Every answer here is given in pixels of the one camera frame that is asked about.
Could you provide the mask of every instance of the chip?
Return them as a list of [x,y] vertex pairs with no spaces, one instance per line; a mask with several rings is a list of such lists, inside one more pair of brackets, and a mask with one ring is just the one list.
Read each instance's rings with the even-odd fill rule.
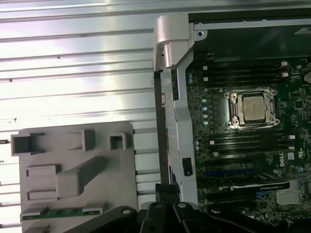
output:
[[302,100],[296,100],[295,101],[295,109],[299,109],[303,107]]
[[244,119],[263,120],[265,119],[266,105],[263,96],[250,96],[243,99]]

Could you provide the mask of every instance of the pcie slot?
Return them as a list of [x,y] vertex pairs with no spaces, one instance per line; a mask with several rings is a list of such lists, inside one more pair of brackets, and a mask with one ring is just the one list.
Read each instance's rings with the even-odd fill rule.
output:
[[255,210],[257,208],[257,203],[255,201],[236,201],[232,203],[223,204],[213,204],[210,205],[211,208],[219,207],[221,209],[251,209]]
[[226,159],[214,159],[207,162],[207,166],[224,166],[224,165],[236,165],[236,164],[250,164],[253,160],[251,158],[226,158]]
[[216,203],[225,203],[233,202],[233,201],[252,201],[256,199],[255,192],[240,192],[240,191],[232,191],[232,192],[215,192],[206,194],[206,199],[211,202]]
[[210,170],[205,171],[204,175],[206,177],[216,177],[216,176],[239,175],[254,172],[255,172],[254,168],[242,168],[242,169]]

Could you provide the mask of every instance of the metal frame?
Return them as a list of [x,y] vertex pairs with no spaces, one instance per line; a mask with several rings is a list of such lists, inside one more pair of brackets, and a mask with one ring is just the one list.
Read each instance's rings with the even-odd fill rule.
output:
[[[211,19],[211,22],[205,23],[206,20],[200,22],[199,18],[187,14],[176,14],[172,16],[160,16],[157,19],[154,35],[154,71],[161,72],[161,88],[162,88],[162,104],[165,108],[167,136],[158,135],[159,138],[167,137],[168,141],[168,162],[173,169],[177,183],[180,185],[181,201],[189,201],[197,204],[197,188],[194,165],[194,148],[192,137],[192,123],[190,113],[188,111],[187,93],[186,93],[186,77],[185,70],[193,60],[193,52],[191,51],[195,41],[201,41],[207,37],[208,30],[213,29],[229,29],[229,28],[254,28],[254,27],[272,27],[283,26],[289,23],[294,25],[310,25],[310,20],[295,19],[295,17],[305,16],[304,11],[294,14],[295,17],[287,17],[282,15],[279,7],[274,8],[281,16],[276,16],[272,20],[252,19],[250,21],[220,22],[217,19]],[[273,15],[273,8],[267,14],[269,17]],[[177,72],[179,99],[173,100],[172,91],[172,74],[175,69]],[[185,176],[183,173],[183,158],[191,158],[193,175]]]

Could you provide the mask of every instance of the ram slot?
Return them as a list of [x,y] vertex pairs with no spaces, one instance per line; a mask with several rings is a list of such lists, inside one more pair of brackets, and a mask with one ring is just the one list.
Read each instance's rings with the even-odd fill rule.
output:
[[241,63],[211,64],[204,72],[204,79],[208,86],[240,86],[264,85],[281,83],[289,76],[288,63],[280,62],[276,65]]

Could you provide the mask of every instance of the green circuit board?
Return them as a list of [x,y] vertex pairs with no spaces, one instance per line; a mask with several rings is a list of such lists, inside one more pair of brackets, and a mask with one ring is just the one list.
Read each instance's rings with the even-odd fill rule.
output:
[[[265,87],[277,91],[274,96],[274,108],[279,124],[269,129],[247,129],[243,132],[248,132],[249,135],[261,133],[265,137],[272,135],[276,130],[287,131],[293,139],[292,146],[286,150],[270,151],[267,149],[267,151],[256,153],[248,151],[241,156],[227,156],[224,158],[238,156],[245,160],[251,159],[251,161],[245,164],[226,164],[225,159],[222,159],[221,163],[214,164],[213,169],[219,169],[221,172],[222,170],[246,170],[267,173],[290,181],[291,187],[285,190],[288,191],[285,194],[277,190],[256,192],[252,197],[248,195],[245,200],[241,197],[243,201],[238,201],[242,205],[237,210],[242,213],[272,225],[277,225],[283,220],[289,224],[290,221],[297,219],[311,218],[311,84],[304,80],[304,76],[311,72],[311,63],[308,59],[294,59],[287,60],[287,62],[288,77],[283,82],[264,86],[252,84],[249,87],[234,85],[210,87],[208,77],[205,77],[206,63],[192,63],[187,68],[188,106],[193,128],[198,199],[202,210],[215,205],[215,202],[208,198],[208,194],[217,194],[220,183],[228,179],[219,176],[219,172],[213,173],[217,177],[211,175],[210,172],[208,177],[206,175],[206,172],[210,171],[209,162],[215,162],[218,159],[218,154],[210,152],[208,139],[215,134],[236,133],[236,130],[225,126],[230,115],[230,103],[224,98],[224,93]],[[294,198],[293,203],[288,201],[287,199],[292,197],[291,194],[299,197],[299,200]]]
[[34,220],[44,218],[57,217],[76,217],[76,216],[90,216],[99,215],[100,211],[83,211],[83,208],[68,208],[68,209],[49,209],[46,208],[40,215],[23,216],[22,220]]

